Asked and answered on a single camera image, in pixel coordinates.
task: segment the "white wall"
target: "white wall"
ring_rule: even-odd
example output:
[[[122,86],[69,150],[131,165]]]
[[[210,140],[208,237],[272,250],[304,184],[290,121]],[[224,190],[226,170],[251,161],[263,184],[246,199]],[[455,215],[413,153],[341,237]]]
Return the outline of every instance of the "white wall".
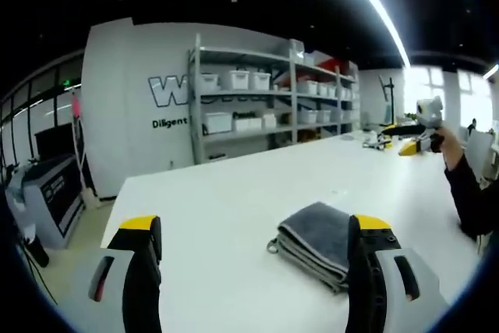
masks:
[[[386,102],[381,90],[379,76],[385,85],[390,78],[394,84],[395,117],[404,115],[404,75],[401,69],[372,69],[359,71],[360,112],[369,115],[369,122],[373,124],[385,123]]]
[[[188,105],[172,101],[168,107],[158,107],[148,79],[177,76],[180,80],[196,33],[201,33],[203,45],[255,51],[272,51],[283,41],[249,30],[195,23],[134,26],[130,19],[121,19],[91,29],[83,60],[81,105],[99,197],[117,195],[129,176],[193,164],[189,124],[170,129],[152,126],[155,119],[189,118]],[[245,147],[261,151],[263,142],[248,144]],[[241,148],[235,147],[229,145],[228,153],[237,155]]]
[[[92,180],[100,197],[117,195],[129,175],[125,74],[133,25],[92,27],[82,68],[82,120]]]

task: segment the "cable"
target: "cable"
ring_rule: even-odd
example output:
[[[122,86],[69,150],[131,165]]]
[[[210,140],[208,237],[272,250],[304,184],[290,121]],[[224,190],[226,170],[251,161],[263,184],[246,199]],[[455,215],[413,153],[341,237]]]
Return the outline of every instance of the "cable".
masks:
[[[41,277],[41,273],[40,271],[38,270],[38,267],[37,265],[34,263],[34,260],[31,259],[31,255],[28,254],[28,252],[26,251],[26,248],[24,247],[23,244],[21,244],[21,249],[23,250],[24,252],[24,256],[26,257],[26,260],[28,262],[28,266],[30,267],[30,271],[31,271],[31,275],[33,276],[33,280],[37,280],[37,278],[34,276],[34,273],[33,273],[33,268],[31,267],[31,263],[33,263],[33,266],[34,266],[34,269],[37,271],[38,273],[38,277],[40,278],[41,280],[41,283],[44,285],[45,287],[45,290],[47,290],[47,293],[48,295],[52,298],[52,300],[54,301],[55,305],[57,305],[57,301],[55,300],[54,296],[52,295],[52,293],[50,292],[50,290],[48,289],[48,286],[47,284],[45,284],[45,280],[43,277]]]

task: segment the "folded towel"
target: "folded towel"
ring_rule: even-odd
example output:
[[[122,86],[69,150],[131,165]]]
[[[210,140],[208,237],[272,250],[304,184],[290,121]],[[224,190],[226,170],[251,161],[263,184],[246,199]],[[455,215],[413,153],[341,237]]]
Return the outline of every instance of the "folded towel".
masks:
[[[279,224],[278,235],[267,249],[326,283],[334,292],[346,290],[349,218],[324,203],[311,204]]]

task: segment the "white tabletop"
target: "white tabletop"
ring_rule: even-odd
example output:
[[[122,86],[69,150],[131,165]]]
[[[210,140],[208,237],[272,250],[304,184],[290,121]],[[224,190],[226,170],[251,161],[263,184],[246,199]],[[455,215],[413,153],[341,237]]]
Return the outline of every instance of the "white tabletop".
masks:
[[[242,158],[127,179],[102,246],[126,219],[161,217],[159,311],[170,332],[342,331],[348,297],[266,251],[278,223],[323,201],[391,224],[440,278],[451,303],[478,262],[439,154],[400,157],[336,136]]]

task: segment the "black ceiling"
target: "black ceiling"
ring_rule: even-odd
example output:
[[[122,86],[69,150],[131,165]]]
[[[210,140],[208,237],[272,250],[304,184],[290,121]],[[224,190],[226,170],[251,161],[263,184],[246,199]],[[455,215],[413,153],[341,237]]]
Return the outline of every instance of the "black ceiling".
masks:
[[[483,71],[480,62],[492,64],[497,58],[497,35],[487,27],[494,14],[487,14],[486,2],[381,1],[414,63]],[[91,25],[128,16],[135,23],[244,27],[303,40],[310,49],[363,68],[401,66],[395,44],[367,0],[9,0],[5,10],[2,45],[9,64],[2,93],[46,62],[83,48]]]

